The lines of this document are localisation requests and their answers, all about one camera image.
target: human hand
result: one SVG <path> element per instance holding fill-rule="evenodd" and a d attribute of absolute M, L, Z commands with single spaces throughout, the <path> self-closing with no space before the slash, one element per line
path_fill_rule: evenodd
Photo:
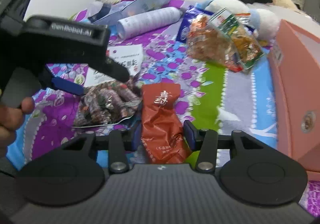
<path fill-rule="evenodd" d="M 31 114 L 35 107 L 33 98 L 25 98 L 21 109 L 0 104 L 0 158 L 5 156 L 8 145 L 16 139 L 16 130 L 23 124 L 24 115 Z"/>

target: bedsheet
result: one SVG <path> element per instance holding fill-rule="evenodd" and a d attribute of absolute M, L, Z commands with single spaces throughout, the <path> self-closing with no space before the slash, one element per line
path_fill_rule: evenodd
<path fill-rule="evenodd" d="M 172 0 L 168 6 L 186 9 L 192 1 Z M 109 45 L 142 44 L 144 61 L 138 85 L 156 82 L 176 82 L 181 85 L 176 113 L 183 122 L 191 120 L 197 128 L 210 128 L 221 134 L 241 129 L 276 148 L 276 105 L 268 60 L 263 57 L 249 75 L 232 73 L 186 55 L 186 46 L 176 42 L 181 20 L 173 25 L 121 41 L 111 36 Z M 69 81 L 83 84 L 86 64 L 49 64 L 51 71 Z M 108 134 L 113 129 L 130 128 L 136 118 L 114 126 L 93 129 L 71 128 L 78 108 L 79 97 L 60 90 L 41 90 L 34 96 L 36 109 L 17 132 L 17 140 L 9 147 L 7 157 L 20 169 L 25 163 L 74 138 L 83 131 Z M 239 121 L 217 121 L 217 106 L 236 115 Z M 218 151 L 218 166 L 229 160 L 228 150 Z M 128 154 L 131 164 L 145 163 L 142 146 Z M 193 164 L 197 153 L 187 162 Z M 108 152 L 100 151 L 97 162 L 108 165 Z M 310 182 L 301 205 L 319 215 L 320 185 Z"/>

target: snack package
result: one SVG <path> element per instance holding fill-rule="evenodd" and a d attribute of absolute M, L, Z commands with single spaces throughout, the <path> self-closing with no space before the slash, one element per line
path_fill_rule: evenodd
<path fill-rule="evenodd" d="M 142 136 L 151 163 L 183 163 L 191 151 L 174 109 L 180 85 L 156 83 L 142 86 Z"/>
<path fill-rule="evenodd" d="M 119 123 L 137 111 L 141 99 L 127 84 L 116 80 L 84 88 L 74 127 L 91 127 Z"/>
<path fill-rule="evenodd" d="M 242 71 L 237 64 L 239 57 L 232 40 L 218 28 L 208 25 L 208 21 L 203 14 L 198 14 L 190 21 L 188 55 L 201 61 L 219 63 L 234 72 Z"/>
<path fill-rule="evenodd" d="M 189 6 L 181 22 L 176 41 L 186 43 L 191 21 L 198 15 L 203 15 L 209 19 L 213 13 L 194 6 Z"/>
<path fill-rule="evenodd" d="M 244 25 L 226 8 L 217 12 L 209 20 L 209 23 L 219 28 L 234 42 L 240 57 L 240 64 L 244 70 L 250 69 L 264 55 L 257 40 L 245 30 Z"/>

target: red plastic wrapper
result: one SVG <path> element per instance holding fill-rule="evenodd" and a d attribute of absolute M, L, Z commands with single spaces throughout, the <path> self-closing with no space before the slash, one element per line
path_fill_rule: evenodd
<path fill-rule="evenodd" d="M 191 151 L 174 109 L 180 85 L 156 83 L 142 86 L 142 143 L 152 163 L 183 163 Z"/>

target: pink box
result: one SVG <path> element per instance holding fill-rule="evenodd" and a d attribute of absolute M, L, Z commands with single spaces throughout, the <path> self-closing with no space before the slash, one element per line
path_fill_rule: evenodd
<path fill-rule="evenodd" d="M 320 180 L 320 39 L 282 20 L 269 54 L 278 117 L 278 150 Z"/>

